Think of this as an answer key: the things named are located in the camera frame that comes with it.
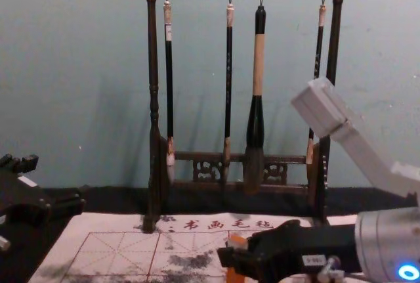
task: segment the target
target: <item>white robot arm segment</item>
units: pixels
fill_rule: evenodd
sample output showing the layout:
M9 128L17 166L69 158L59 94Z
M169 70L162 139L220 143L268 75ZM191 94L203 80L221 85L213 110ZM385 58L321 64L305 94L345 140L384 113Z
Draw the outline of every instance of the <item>white robot arm segment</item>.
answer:
M362 118L345 104L328 79L309 82L291 103L318 137L330 135L345 149L375 188L403 197L416 194L420 203L420 168L395 162L385 148L373 143Z

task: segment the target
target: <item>wooden brush rack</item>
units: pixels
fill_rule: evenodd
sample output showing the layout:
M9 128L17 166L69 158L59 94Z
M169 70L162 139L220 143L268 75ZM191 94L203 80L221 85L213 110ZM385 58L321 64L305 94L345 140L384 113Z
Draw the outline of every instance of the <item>wooden brush rack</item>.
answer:
M170 188L187 188L192 190L219 190L221 184L216 179L215 171L221 175L223 153L175 152L177 161L193 162L192 181L169 182L166 155L167 139L159 132L158 104L158 42L156 39L156 0L147 0L148 5L148 56L150 84L150 178L148 183L148 211L144 217L143 232L153 232L160 219L162 204L166 201ZM326 77L335 84L337 56L343 0L333 0L333 15L329 38L329 51ZM305 195L311 216L318 223L327 223L325 198L327 190L327 173L329 164L330 138L324 138L299 156L265 155L264 177L261 192L294 193ZM230 162L246 162L244 154L231 154ZM288 165L306 165L307 185L290 185L287 183ZM241 182L227 182L224 191L243 190Z

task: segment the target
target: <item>ink stain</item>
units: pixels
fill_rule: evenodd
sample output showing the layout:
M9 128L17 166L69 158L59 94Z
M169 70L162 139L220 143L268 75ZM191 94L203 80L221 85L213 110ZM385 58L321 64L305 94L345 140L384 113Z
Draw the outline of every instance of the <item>ink stain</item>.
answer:
M184 274L182 271L164 271L166 274L162 282L157 283L206 283L205 276Z
M71 264L72 262L69 261L63 265L48 265L46 267L42 267L39 269L39 275L43 278L57 278L66 274Z
M171 235L166 236L168 241L166 242L165 250L173 250L173 239Z
M146 280L131 280L125 275L111 275L103 278L103 276L77 276L69 277L65 283L146 283Z
M177 220L173 216L164 215L160 218L163 222L176 222Z
M183 271L189 271L190 269L202 269L206 268L210 264L212 254L213 250L207 251L196 257L180 257L178 255L171 255L169 257L169 262L172 265L181 266Z
M134 226L133 228L134 229L143 230L143 225ZM159 227L155 227L155 231L154 232L162 232L162 230Z

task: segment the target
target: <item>calligraphy practice paper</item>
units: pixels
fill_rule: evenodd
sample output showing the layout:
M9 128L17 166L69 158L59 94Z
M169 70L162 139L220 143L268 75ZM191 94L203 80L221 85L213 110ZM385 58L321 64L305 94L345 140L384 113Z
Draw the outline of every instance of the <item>calligraphy practice paper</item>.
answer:
M162 216L153 234L140 215L84 213L74 217L29 283L225 283L216 249L230 234L242 237L299 219L267 215ZM331 223L355 217L332 217ZM283 282L303 283L303 276ZM256 282L247 279L246 283Z

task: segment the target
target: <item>calligraphy brush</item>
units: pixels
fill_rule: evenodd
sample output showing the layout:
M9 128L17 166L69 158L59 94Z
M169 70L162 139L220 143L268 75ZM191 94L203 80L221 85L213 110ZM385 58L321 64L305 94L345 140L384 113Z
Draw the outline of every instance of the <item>calligraphy brush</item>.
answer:
M232 105L232 32L234 22L234 6L229 0L226 9L226 108L224 113L224 146L222 186L228 180L230 164L230 107Z
M247 126L247 147L243 167L243 185L246 194L259 191L264 175L264 118L263 72L266 12L261 1L255 13L255 44L253 96Z
M165 57L166 57L166 92L167 92L167 132L168 151L166 165L171 182L175 179L175 147L173 143L173 78L172 78L172 11L171 3L165 0L163 6L165 18Z
M318 19L318 38L316 40L316 55L315 55L315 69L314 69L314 79L319 78L320 76L320 66L321 66L321 52L322 52L322 39L324 37L324 23L326 19L326 8L325 0L322 0L320 6L320 16ZM310 128L308 136L308 150L306 152L306 164L312 164L312 159L314 155L314 132Z

